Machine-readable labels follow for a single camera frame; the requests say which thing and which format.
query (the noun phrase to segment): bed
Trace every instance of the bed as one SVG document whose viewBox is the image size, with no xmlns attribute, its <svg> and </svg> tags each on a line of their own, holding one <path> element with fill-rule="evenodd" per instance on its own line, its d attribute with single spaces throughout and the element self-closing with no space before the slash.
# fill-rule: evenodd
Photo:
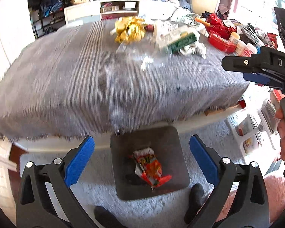
<svg viewBox="0 0 285 228">
<path fill-rule="evenodd" d="M 165 67 L 145 71 L 127 64 L 109 35 L 114 22 L 65 28 L 22 51 L 0 82 L 0 138 L 133 131 L 230 107 L 248 87 L 242 74 L 223 70 L 225 53 L 203 35 L 206 60 L 173 55 Z"/>
</svg>

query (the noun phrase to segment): red container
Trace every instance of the red container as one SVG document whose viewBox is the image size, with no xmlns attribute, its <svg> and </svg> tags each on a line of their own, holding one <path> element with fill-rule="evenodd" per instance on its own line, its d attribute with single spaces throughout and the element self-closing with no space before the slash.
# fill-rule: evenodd
<svg viewBox="0 0 285 228">
<path fill-rule="evenodd" d="M 236 50 L 236 45 L 228 40 L 223 39 L 220 34 L 210 31 L 208 41 L 215 48 L 224 51 L 226 53 L 232 53 Z"/>
<path fill-rule="evenodd" d="M 210 31 L 217 32 L 223 39 L 229 39 L 232 32 L 237 31 L 237 27 L 227 27 L 224 25 L 223 21 L 215 14 L 212 13 L 207 18 L 206 22 L 208 22 L 211 26 L 205 26 L 206 31 L 210 33 Z"/>
</svg>

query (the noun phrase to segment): tv stand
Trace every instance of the tv stand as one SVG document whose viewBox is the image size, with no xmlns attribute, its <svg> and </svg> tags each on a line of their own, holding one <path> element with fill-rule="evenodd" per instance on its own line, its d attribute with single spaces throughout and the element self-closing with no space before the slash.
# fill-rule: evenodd
<svg viewBox="0 0 285 228">
<path fill-rule="evenodd" d="M 134 10 L 123 10 L 125 2 L 135 2 Z M 101 8 L 108 3 L 111 6 L 119 6 L 119 10 L 103 12 Z M 95 0 L 81 3 L 64 9 L 66 24 L 71 22 L 88 23 L 107 18 L 119 18 L 122 16 L 145 16 L 149 19 L 167 20 L 176 7 L 174 3 L 153 0 Z"/>
</svg>

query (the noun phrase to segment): bottle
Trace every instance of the bottle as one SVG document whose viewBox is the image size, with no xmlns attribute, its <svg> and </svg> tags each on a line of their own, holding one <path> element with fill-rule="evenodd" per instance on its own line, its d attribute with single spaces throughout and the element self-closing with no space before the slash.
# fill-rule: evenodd
<svg viewBox="0 0 285 228">
<path fill-rule="evenodd" d="M 239 38 L 240 36 L 236 32 L 232 32 L 229 37 L 229 41 L 237 45 L 237 43 L 239 42 Z"/>
<path fill-rule="evenodd" d="M 252 44 L 247 44 L 246 48 L 243 51 L 242 56 L 251 57 L 251 54 L 257 54 L 257 48 L 254 47 Z"/>
<path fill-rule="evenodd" d="M 236 51 L 233 53 L 235 56 L 241 56 L 244 52 L 244 49 L 246 48 L 246 44 L 239 40 L 239 42 L 236 45 Z"/>
</svg>

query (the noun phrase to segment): black sock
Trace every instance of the black sock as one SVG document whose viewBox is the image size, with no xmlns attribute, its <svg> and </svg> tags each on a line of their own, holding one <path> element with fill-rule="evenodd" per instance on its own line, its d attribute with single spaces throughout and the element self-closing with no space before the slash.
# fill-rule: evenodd
<svg viewBox="0 0 285 228">
<path fill-rule="evenodd" d="M 204 190 L 202 185 L 199 183 L 194 184 L 191 188 L 189 195 L 189 208 L 185 214 L 184 221 L 186 224 L 190 224 L 190 222 L 194 219 L 199 209 L 201 209 L 203 202 Z"/>
<path fill-rule="evenodd" d="M 127 228 L 123 226 L 117 218 L 102 206 L 96 206 L 94 209 L 96 220 L 105 228 Z"/>
</svg>

